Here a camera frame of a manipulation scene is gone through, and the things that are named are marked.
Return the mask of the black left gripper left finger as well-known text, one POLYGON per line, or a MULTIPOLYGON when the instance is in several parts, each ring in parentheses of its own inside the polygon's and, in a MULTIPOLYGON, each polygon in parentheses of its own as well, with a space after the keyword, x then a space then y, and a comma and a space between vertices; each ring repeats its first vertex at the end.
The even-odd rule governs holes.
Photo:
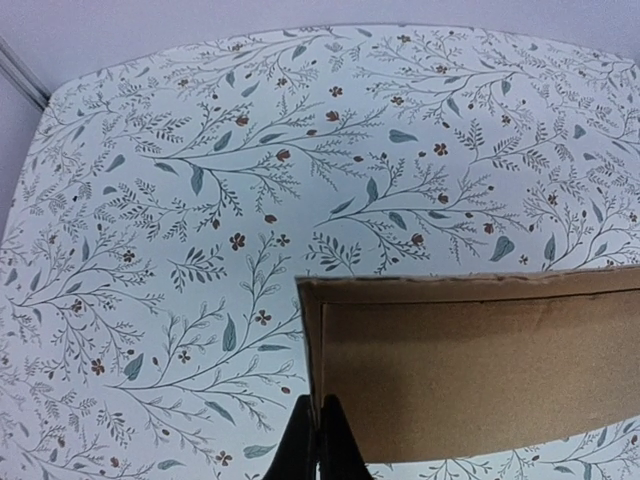
POLYGON ((316 475, 316 430, 311 397, 297 398, 264 480, 312 480, 316 475))

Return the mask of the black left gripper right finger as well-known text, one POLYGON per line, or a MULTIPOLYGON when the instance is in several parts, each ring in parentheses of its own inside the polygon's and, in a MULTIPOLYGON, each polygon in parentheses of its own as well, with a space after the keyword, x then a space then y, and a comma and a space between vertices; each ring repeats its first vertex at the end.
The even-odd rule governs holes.
POLYGON ((320 420, 320 478, 372 480, 336 395, 325 397, 320 420))

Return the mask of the brown cardboard box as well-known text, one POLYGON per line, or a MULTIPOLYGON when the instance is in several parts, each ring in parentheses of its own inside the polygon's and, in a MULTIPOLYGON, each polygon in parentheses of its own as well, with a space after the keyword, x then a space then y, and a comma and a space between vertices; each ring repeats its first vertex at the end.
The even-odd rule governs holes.
POLYGON ((317 427, 367 462, 501 452, 639 413, 635 267, 296 286, 317 427))

